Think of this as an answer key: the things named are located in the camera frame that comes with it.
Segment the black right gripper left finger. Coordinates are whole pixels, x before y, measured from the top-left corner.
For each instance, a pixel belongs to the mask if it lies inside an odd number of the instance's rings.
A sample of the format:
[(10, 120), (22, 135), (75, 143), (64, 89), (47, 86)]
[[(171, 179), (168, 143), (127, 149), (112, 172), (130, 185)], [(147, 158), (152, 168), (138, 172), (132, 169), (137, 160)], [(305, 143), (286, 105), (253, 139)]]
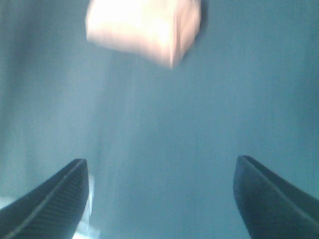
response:
[(0, 211), (2, 239), (71, 239), (89, 194), (85, 159), (74, 159)]

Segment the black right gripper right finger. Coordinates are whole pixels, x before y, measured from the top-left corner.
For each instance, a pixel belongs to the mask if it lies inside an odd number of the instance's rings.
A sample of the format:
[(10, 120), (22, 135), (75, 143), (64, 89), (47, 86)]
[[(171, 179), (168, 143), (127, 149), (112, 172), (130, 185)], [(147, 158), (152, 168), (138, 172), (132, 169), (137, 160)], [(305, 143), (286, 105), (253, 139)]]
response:
[(237, 158), (233, 194), (252, 239), (317, 239), (319, 201), (254, 158)]

